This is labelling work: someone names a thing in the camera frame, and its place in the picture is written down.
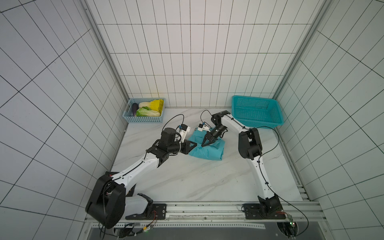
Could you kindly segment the teal long pants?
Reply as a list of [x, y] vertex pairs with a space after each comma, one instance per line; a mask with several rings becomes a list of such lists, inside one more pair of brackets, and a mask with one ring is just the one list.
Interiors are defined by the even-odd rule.
[[225, 141], [218, 139], [215, 143], [202, 147], [202, 142], [206, 131], [199, 131], [195, 129], [189, 141], [195, 142], [197, 146], [189, 152], [189, 155], [195, 158], [211, 160], [211, 161], [221, 161], [224, 154]]

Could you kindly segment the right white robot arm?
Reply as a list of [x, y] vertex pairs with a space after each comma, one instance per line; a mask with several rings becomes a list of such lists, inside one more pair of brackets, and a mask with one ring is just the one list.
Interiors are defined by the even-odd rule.
[[267, 176], [263, 161], [263, 146], [258, 129], [241, 124], [228, 111], [213, 114], [211, 122], [215, 127], [205, 134], [202, 147], [215, 143], [227, 131], [237, 133], [239, 154], [249, 163], [257, 184], [259, 214], [265, 219], [273, 217], [276, 212], [283, 208], [280, 198], [273, 191]]

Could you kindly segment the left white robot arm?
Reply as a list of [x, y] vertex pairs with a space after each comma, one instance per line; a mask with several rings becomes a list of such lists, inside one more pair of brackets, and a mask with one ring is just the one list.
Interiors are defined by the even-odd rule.
[[86, 213], [106, 229], [121, 219], [147, 220], [154, 216], [153, 200], [144, 194], [127, 194], [145, 176], [161, 166], [170, 156], [188, 155], [197, 143], [185, 140], [162, 145], [155, 142], [135, 164], [116, 174], [104, 174], [96, 182], [86, 205]]

